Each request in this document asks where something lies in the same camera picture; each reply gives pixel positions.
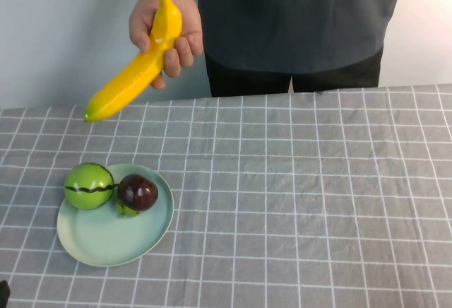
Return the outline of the person's right hand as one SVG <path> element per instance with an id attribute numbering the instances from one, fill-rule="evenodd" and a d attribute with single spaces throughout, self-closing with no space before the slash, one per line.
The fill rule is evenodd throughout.
<path id="1" fill-rule="evenodd" d="M 182 31 L 176 39 L 174 48 L 164 55 L 166 76 L 176 78 L 182 69 L 190 68 L 194 59 L 203 53 L 203 32 L 201 16 L 195 0 L 173 0 L 182 14 Z M 150 49 L 149 33 L 159 0 L 138 0 L 129 18 L 129 37 L 141 51 Z"/>

